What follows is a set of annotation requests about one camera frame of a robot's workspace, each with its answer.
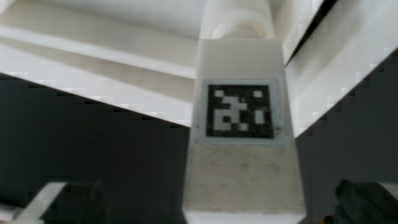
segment black object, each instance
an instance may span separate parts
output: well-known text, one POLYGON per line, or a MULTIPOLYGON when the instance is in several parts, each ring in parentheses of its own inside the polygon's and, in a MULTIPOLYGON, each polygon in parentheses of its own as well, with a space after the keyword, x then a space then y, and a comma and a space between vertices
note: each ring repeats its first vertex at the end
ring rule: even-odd
POLYGON ((398 200, 378 183, 342 180, 335 189, 339 205, 334 224, 398 224, 398 200))
POLYGON ((273 139, 273 124, 270 110, 270 89, 268 85, 209 85, 207 88, 207 121, 206 121, 206 136, 222 138, 262 138, 273 139), (246 109, 238 112, 238 121, 230 120, 229 116, 222 117, 223 123, 229 123, 230 130, 216 130, 214 111, 230 110, 230 104, 223 103, 225 97, 236 97, 246 109), (255 111, 261 111, 262 123, 255 123, 255 111))
POLYGON ((92 183, 69 183, 42 215, 46 224, 104 224, 106 203, 103 186, 92 183))

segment black and white square code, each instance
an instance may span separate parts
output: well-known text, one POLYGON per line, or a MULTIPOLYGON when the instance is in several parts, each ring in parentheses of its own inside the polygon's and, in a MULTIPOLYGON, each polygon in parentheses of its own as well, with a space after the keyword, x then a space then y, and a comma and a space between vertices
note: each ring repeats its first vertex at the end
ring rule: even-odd
POLYGON ((268 85, 209 84, 206 136, 273 138, 268 85))

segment white vertical post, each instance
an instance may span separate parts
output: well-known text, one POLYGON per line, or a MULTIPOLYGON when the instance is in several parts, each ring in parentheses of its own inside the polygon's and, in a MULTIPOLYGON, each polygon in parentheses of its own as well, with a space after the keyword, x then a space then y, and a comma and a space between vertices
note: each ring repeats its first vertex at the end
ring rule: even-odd
POLYGON ((293 224, 303 196, 268 1, 209 0, 183 211, 190 224, 293 224))

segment white panel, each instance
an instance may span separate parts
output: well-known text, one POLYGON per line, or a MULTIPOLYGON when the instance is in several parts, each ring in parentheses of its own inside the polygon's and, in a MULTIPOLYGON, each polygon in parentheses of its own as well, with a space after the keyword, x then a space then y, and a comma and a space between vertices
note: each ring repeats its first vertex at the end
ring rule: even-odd
POLYGON ((21 0, 0 16, 0 36, 193 78, 197 41, 21 0))
POLYGON ((398 1, 344 0, 287 64, 294 136, 398 47, 398 1))
POLYGON ((323 0, 284 0, 273 11, 275 34, 287 62, 323 0))
POLYGON ((190 126, 190 79, 3 38, 0 72, 190 126))

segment black wall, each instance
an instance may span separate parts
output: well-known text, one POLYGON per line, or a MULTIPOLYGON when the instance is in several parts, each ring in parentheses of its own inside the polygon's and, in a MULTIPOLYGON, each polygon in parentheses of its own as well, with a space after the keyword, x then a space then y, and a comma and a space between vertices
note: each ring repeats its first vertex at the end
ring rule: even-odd
MULTIPOLYGON (((314 223, 334 210, 334 188, 398 183, 398 59, 296 139, 314 223)), ((0 76, 0 201, 19 206, 55 180, 103 180, 110 222, 183 223, 188 128, 0 76)))

